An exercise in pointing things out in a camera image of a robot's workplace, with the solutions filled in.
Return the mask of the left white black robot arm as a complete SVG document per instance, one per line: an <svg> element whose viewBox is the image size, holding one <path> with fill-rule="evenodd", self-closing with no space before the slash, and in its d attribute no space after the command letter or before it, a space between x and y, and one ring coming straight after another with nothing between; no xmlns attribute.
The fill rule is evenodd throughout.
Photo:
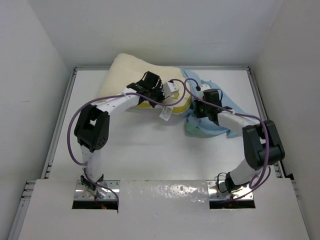
<svg viewBox="0 0 320 240"><path fill-rule="evenodd" d="M147 71L139 81L130 83L121 93L92 100L73 115L67 130L67 148L72 160L82 166L80 180L90 192L96 193L104 180L101 149L109 138L110 120L144 101L152 107L162 106L167 97L161 78ZM71 150L71 127L76 117L74 135L81 149L82 162L76 160Z"/></svg>

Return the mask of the green and blue satin pillowcase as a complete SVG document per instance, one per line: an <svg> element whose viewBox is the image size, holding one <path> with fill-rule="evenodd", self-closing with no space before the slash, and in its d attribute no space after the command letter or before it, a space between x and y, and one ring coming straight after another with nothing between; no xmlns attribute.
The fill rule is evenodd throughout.
<svg viewBox="0 0 320 240"><path fill-rule="evenodd" d="M182 75L188 79L192 78L197 83L201 85L208 85L209 89L220 89L222 91L222 104L224 106L231 107L233 110L235 110L236 113L239 114L247 114L245 111L243 111L226 93L225 91L216 83L212 82L211 80L205 81L199 77L197 73L191 70L187 70L185 68L180 68L180 71ZM186 110L183 114L185 119L184 123L184 130L193 137L197 138L212 138L215 136L222 135L226 133L227 138L235 138L239 135L229 130L228 128L221 127L214 122L210 121L208 117L204 118L197 118L191 108Z"/></svg>

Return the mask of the cream pillow with yellow edge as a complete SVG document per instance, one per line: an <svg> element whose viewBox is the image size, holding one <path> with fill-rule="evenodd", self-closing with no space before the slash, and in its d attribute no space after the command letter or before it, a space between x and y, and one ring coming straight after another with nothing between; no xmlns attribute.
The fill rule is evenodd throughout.
<svg viewBox="0 0 320 240"><path fill-rule="evenodd" d="M101 98L119 94L127 85L141 80L148 71L158 75L163 84L172 79L181 81L186 79L178 67L154 65L133 55L120 53L105 75L97 96ZM192 99L188 92L184 92L182 83L175 81L175 84L179 92L165 99L163 103L174 104L172 113L179 115L190 107Z"/></svg>

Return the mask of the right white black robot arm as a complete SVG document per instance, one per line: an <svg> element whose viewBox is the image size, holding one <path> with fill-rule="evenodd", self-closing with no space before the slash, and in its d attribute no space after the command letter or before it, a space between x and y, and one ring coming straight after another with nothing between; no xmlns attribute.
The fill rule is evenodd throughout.
<svg viewBox="0 0 320 240"><path fill-rule="evenodd" d="M204 90L201 98L194 98L194 113L197 118L208 118L242 137L244 160L225 175L224 182L218 184L222 194L231 194L246 184L252 189L258 187L267 167L285 157L275 123L222 106L217 89Z"/></svg>

